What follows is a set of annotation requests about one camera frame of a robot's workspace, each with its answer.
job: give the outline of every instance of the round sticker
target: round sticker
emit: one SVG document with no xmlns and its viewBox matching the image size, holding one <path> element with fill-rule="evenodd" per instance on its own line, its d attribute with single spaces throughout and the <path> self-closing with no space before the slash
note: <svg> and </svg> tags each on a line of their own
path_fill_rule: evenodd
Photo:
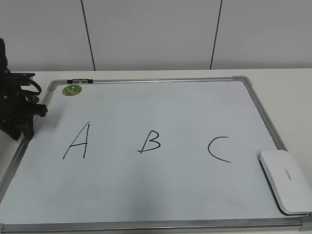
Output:
<svg viewBox="0 0 312 234">
<path fill-rule="evenodd" d="M 75 96 L 82 91 L 82 87 L 77 84 L 68 85 L 63 88 L 63 94 L 65 96 Z"/>
</svg>

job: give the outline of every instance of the whiteboard eraser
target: whiteboard eraser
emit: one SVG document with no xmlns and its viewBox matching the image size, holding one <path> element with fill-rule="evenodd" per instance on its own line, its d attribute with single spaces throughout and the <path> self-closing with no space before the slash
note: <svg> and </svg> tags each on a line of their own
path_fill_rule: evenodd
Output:
<svg viewBox="0 0 312 234">
<path fill-rule="evenodd" d="M 288 215 L 312 213 L 312 191 L 290 153 L 265 150 L 261 152 L 260 162 L 282 212 Z"/>
</svg>

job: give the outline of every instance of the tabletop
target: tabletop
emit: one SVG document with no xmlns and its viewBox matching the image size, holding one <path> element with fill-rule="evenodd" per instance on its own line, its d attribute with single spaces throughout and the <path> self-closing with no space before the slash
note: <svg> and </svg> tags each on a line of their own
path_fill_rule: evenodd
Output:
<svg viewBox="0 0 312 234">
<path fill-rule="evenodd" d="M 179 70 L 179 71 L 88 71 L 34 72 L 42 87 L 43 98 L 48 85 L 56 79 L 152 79 L 206 78 L 246 76 L 284 141 L 294 156 L 307 182 L 312 187 L 312 69 L 251 69 L 251 70 Z M 0 132 L 0 179 L 11 161 L 19 141 Z"/>
</svg>

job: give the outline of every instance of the whiteboard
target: whiteboard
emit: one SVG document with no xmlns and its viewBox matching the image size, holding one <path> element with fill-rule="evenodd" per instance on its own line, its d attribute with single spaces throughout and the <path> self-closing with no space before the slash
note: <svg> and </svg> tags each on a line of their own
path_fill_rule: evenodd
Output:
<svg viewBox="0 0 312 234">
<path fill-rule="evenodd" d="M 53 92 L 0 223 L 286 217 L 257 158 L 276 146 L 242 82 L 85 84 L 75 96 L 66 86 Z"/>
</svg>

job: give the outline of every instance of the black marker writing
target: black marker writing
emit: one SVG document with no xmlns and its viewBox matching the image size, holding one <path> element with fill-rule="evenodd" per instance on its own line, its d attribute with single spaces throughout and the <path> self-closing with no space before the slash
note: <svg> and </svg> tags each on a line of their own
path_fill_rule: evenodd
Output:
<svg viewBox="0 0 312 234">
<path fill-rule="evenodd" d="M 75 140 L 77 140 L 78 136 L 80 135 L 80 133 L 83 131 L 83 129 L 84 129 L 87 125 L 88 125 L 88 127 L 87 127 L 87 134 L 86 134 L 86 142 L 85 142 L 85 143 L 80 143 L 80 144 L 74 144 Z M 83 158 L 85 158 L 86 152 L 87 152 L 89 127 L 90 127 L 90 122 L 87 122 L 87 123 L 83 126 L 83 128 L 80 130 L 80 132 L 78 133 L 78 135 L 76 136 L 76 138 L 73 140 L 73 142 L 70 144 L 70 146 L 68 147 L 66 153 L 65 153 L 64 156 L 63 156 L 63 159 L 65 158 L 65 156 L 67 155 L 67 153 L 68 153 L 68 151 L 69 151 L 69 149 L 70 149 L 71 147 L 78 146 L 78 145 L 84 145 Z"/>
<path fill-rule="evenodd" d="M 157 146 L 154 147 L 154 148 L 145 150 L 144 148 L 145 148 L 146 142 L 147 142 L 148 138 L 150 137 L 151 133 L 156 133 L 156 137 L 154 137 L 153 139 L 150 139 L 149 142 L 155 142 L 157 144 Z M 155 149 L 159 148 L 160 147 L 160 143 L 158 141 L 155 141 L 158 137 L 159 137 L 158 132 L 156 132 L 154 130 L 151 130 L 150 133 L 147 135 L 147 138 L 146 138 L 146 140 L 144 142 L 144 145 L 143 145 L 142 149 L 138 150 L 138 152 L 142 153 L 142 152 L 145 152 L 145 151 L 155 150 Z"/>
<path fill-rule="evenodd" d="M 215 140 L 217 140 L 217 139 L 219 139 L 219 138 L 228 138 L 228 137 L 227 137 L 227 136 L 218 136 L 218 137 L 214 138 L 212 141 L 210 141 L 210 143 L 209 143 L 209 145 L 208 145 L 208 152 L 209 152 L 213 157 L 215 157 L 216 159 L 219 159 L 219 160 L 224 161 L 224 162 L 231 163 L 230 161 L 227 161 L 227 160 L 221 159 L 221 158 L 219 158 L 219 157 L 216 157 L 213 153 L 210 152 L 210 149 L 209 149 L 209 148 L 210 148 L 211 144 L 212 144 Z"/>
</svg>

